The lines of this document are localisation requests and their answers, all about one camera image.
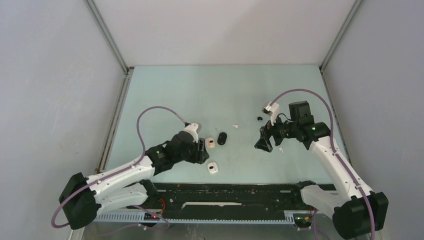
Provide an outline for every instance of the floor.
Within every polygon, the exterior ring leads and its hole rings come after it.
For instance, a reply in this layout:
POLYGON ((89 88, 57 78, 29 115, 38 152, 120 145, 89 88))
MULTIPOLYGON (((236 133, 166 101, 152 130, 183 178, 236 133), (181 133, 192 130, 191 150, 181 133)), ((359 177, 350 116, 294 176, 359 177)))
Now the floor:
MULTIPOLYGON (((138 157, 142 147, 136 132, 138 115, 151 106, 166 106, 188 122, 198 122, 201 138, 217 139, 225 132, 225 145, 208 149, 210 159, 203 165, 181 162, 151 180, 161 183, 272 184, 312 180, 330 183, 319 162, 295 139, 285 139, 283 152, 254 148, 259 128, 269 116, 262 106, 278 94, 305 88, 328 100, 316 65, 231 65, 231 66, 138 66, 134 69, 107 169, 138 157), (207 163, 216 162, 219 172, 211 175, 207 163)), ((305 92, 281 98, 281 112, 289 114, 292 102, 308 101, 315 122, 329 125, 325 106, 305 92)), ((170 140, 184 125, 170 112, 154 109, 140 121, 147 148, 170 140)), ((335 139, 341 146, 338 130, 335 139)))

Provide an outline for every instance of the white small object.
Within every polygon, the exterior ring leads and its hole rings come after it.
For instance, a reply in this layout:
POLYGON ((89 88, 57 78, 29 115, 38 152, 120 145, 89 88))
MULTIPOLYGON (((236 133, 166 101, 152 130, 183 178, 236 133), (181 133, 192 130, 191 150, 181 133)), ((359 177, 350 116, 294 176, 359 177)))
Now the white small object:
POLYGON ((216 174, 218 172, 218 165, 216 162, 210 162, 207 164, 207 170, 209 170, 210 174, 216 174))
POLYGON ((215 140, 212 137, 208 137, 204 140, 208 149, 215 148, 215 140))
POLYGON ((200 123, 190 123, 184 128, 184 132, 191 134, 195 143, 199 142, 199 132, 202 129, 200 123))
POLYGON ((280 105, 275 102, 271 105, 271 102, 269 102, 263 106, 263 109, 268 112, 267 114, 269 116, 271 116, 271 125, 274 126, 277 121, 278 114, 280 114, 280 105))

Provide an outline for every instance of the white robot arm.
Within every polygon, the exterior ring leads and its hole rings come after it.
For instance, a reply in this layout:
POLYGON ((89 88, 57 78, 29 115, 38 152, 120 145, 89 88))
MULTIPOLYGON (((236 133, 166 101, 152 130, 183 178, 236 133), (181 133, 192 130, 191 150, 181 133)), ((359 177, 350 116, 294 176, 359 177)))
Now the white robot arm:
POLYGON ((60 203, 78 189, 95 184, 64 205, 63 211, 71 229, 87 226, 100 214, 141 205, 148 196, 157 193, 147 179, 170 170, 176 163, 186 161, 203 164, 209 154, 205 140, 199 138, 200 129, 199 123, 187 123, 183 131, 174 135, 170 141, 149 148, 141 161, 138 161, 138 157, 112 170, 88 177, 84 177, 81 172, 73 175, 59 197, 60 203))
POLYGON ((332 149, 330 129, 323 122, 314 122, 307 101, 290 103, 289 110, 291 119, 282 122, 279 118, 280 106, 277 103, 268 104, 263 108, 262 111, 270 115, 270 121, 260 128, 260 139, 254 147, 271 152, 273 147, 270 137, 274 138, 276 146, 279 146, 283 139, 297 139, 319 160, 338 195, 322 190, 312 181, 303 181, 295 185, 295 199, 324 213, 332 219, 340 236, 352 239, 371 231, 364 196, 358 189, 361 187, 372 208, 375 230, 382 229, 389 203, 384 193, 373 192, 340 152, 335 141, 335 151, 332 149))

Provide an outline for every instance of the white bracket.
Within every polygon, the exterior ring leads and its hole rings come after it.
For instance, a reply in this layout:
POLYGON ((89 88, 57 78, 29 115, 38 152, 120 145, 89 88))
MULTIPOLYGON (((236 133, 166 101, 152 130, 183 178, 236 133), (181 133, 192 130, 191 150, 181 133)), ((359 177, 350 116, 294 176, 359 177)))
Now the white bracket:
POLYGON ((300 194, 305 204, 319 209, 330 219, 333 219, 334 208, 341 207, 346 202, 341 200, 338 195, 332 195, 322 190, 318 185, 306 186, 300 190, 300 194))
POLYGON ((188 126, 186 126, 184 128, 184 132, 189 133, 193 139, 195 143, 199 142, 199 132, 202 129, 202 125, 200 125, 200 123, 190 123, 188 126))
POLYGON ((274 126, 277 121, 277 117, 280 114, 280 105, 276 102, 274 102, 272 105, 270 104, 271 102, 269 102, 263 108, 268 112, 267 114, 271 116, 271 125, 274 126))

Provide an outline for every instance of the cable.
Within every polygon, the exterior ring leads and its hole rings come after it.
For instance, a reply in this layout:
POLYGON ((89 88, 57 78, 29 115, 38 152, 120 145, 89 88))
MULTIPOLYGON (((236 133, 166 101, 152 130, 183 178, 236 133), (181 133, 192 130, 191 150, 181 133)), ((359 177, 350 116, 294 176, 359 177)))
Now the cable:
MULTIPOLYGON (((109 179, 109 178, 111 178, 111 177, 113 177, 113 176, 116 176, 116 175, 118 175, 118 174, 121 174, 121 173, 123 173, 123 172, 125 172, 125 171, 127 171, 127 170, 129 170, 129 169, 131 169, 132 168, 132 166, 134 166, 134 165, 137 165, 137 164, 139 164, 141 161, 142 161, 142 159, 145 157, 145 155, 146 155, 146 146, 145 146, 145 142, 143 141, 143 138, 142 138, 142 135, 141 135, 141 133, 140 133, 140 119, 141 119, 141 117, 146 113, 146 112, 148 112, 148 111, 150 111, 150 110, 152 110, 152 109, 164 109, 164 110, 168 110, 168 111, 170 111, 171 113, 173 113, 177 118, 179 118, 184 124, 186 124, 187 122, 178 114, 178 113, 176 113, 174 110, 172 110, 172 109, 170 109, 170 108, 168 108, 168 107, 165 107, 165 106, 151 106, 151 107, 149 107, 149 108, 147 108, 147 109, 145 109, 143 112, 141 112, 140 113, 140 115, 138 116, 138 118, 137 118, 137 126, 136 126, 136 128, 137 128, 137 134, 138 134, 138 138, 140 139, 140 142, 141 142, 141 146, 142 146, 142 148, 143 148, 143 151, 142 151, 142 154, 141 154, 141 156, 140 156, 140 158, 133 164, 133 165, 130 165, 130 166, 127 166, 127 167, 125 167, 125 168, 123 168, 123 169, 120 169, 120 170, 118 170, 118 171, 116 171, 116 172, 113 172, 113 173, 111 173, 111 174, 109 174, 109 175, 106 175, 106 176, 103 176, 103 177, 101 177, 100 179, 97 179, 97 180, 95 180, 95 181, 93 181, 93 182, 90 182, 90 183, 88 183, 87 185, 85 185, 85 186, 83 186, 83 187, 81 187, 80 189, 78 189, 78 190, 76 190, 75 192, 73 192, 70 196, 68 196, 60 205, 59 205, 59 207, 56 209, 56 211, 54 211, 54 213, 53 213, 53 216, 51 217, 51 221, 50 221, 50 224, 51 224, 51 226, 53 227, 53 228, 55 228, 55 229, 61 229, 61 228, 64 228, 64 227, 66 227, 66 226, 68 226, 69 225, 69 222, 68 223, 65 223, 65 224, 62 224, 62 225, 57 225, 56 223, 55 223, 55 221, 56 221, 56 217, 58 216, 58 214, 59 214, 59 212, 61 211, 61 209, 73 198, 73 197, 75 197, 76 195, 78 195, 79 193, 81 193, 82 191, 84 191, 85 189, 87 189, 87 188, 89 188, 89 187, 91 187, 91 186, 93 186, 94 184, 97 184, 99 181, 100 182, 102 182, 102 181, 104 181, 104 180, 106 180, 106 179, 109 179)), ((141 208, 141 207, 139 207, 139 206, 136 206, 136 208, 139 208, 139 209, 141 209, 141 210, 143 210, 143 211, 145 211, 145 212, 147 212, 147 213, 150 213, 149 211, 147 211, 147 210, 145 210, 145 209, 143 209, 143 208, 141 208)))
POLYGON ((335 145, 334 145, 334 139, 333 139, 333 136, 334 136, 333 114, 331 112, 329 105, 324 100, 324 98, 322 96, 318 95, 318 93, 316 93, 314 91, 311 91, 311 90, 308 90, 308 89, 303 89, 303 88, 296 88, 296 89, 291 89, 291 90, 288 90, 288 91, 281 93, 269 105, 270 106, 273 105, 282 96, 284 96, 288 93, 293 93, 293 92, 306 92, 306 93, 310 93, 312 95, 315 95, 317 98, 319 98, 322 101, 322 103, 324 103, 325 107, 327 108, 328 115, 330 117, 330 144, 331 144, 331 149, 332 149, 334 155, 336 156, 336 158, 338 159, 338 161, 341 163, 341 165, 343 165, 346 172, 352 178, 353 182, 356 185, 356 188, 359 190, 360 194, 362 195, 362 197, 365 201, 366 208, 368 209, 369 220, 370 220, 370 223, 371 223, 371 238, 370 238, 370 240, 374 240, 375 234, 376 234, 376 226, 375 226, 375 223, 374 223, 373 209, 371 208, 370 201, 368 200, 367 195, 365 194, 364 190, 360 186, 360 183, 358 182, 358 180, 356 179, 356 177, 354 176, 352 171, 349 169, 349 167, 346 165, 345 161, 342 160, 342 157, 340 157, 340 155, 336 151, 336 148, 335 148, 335 145))
POLYGON ((323 234, 327 240, 331 240, 329 235, 327 233, 325 233, 322 229, 318 228, 315 224, 315 215, 317 214, 318 210, 316 208, 314 208, 313 211, 313 216, 312 216, 312 227, 298 227, 296 225, 296 223, 294 224, 294 227, 297 228, 298 231, 310 231, 311 229, 313 229, 313 234, 315 236, 315 240, 318 240, 317 238, 317 231, 320 232, 321 234, 323 234))
POLYGON ((291 120, 290 118, 288 118, 284 113, 280 113, 277 115, 277 117, 279 117, 280 115, 284 115, 284 117, 289 120, 290 122, 293 122, 293 120, 291 120))
POLYGON ((154 231, 162 231, 162 230, 168 229, 171 226, 170 222, 168 222, 164 217, 162 217, 160 215, 157 215, 154 212, 148 211, 148 210, 142 208, 141 206, 133 205, 133 207, 138 208, 138 209, 142 210, 143 212, 150 214, 151 216, 156 216, 157 218, 159 218, 160 220, 162 220, 162 221, 164 221, 166 223, 166 227, 157 228, 157 227, 151 227, 151 226, 142 225, 141 223, 133 223, 133 224, 125 225, 123 227, 120 227, 120 228, 118 228, 116 230, 113 230, 111 232, 108 232, 108 233, 97 234, 97 233, 93 232, 93 230, 91 228, 87 227, 88 231, 91 234, 93 234, 93 235, 95 235, 97 237, 105 237, 105 236, 109 236, 109 235, 115 234, 115 233, 117 233, 117 232, 119 232, 121 230, 124 230, 124 229, 127 229, 127 228, 131 228, 131 227, 140 227, 140 228, 143 228, 143 229, 150 229, 150 230, 154 230, 154 231))
POLYGON ((165 207, 166 207, 165 200, 163 200, 162 198, 159 198, 158 202, 162 202, 163 207, 162 207, 162 210, 161 211, 158 211, 156 213, 163 214, 164 211, 165 211, 165 207))

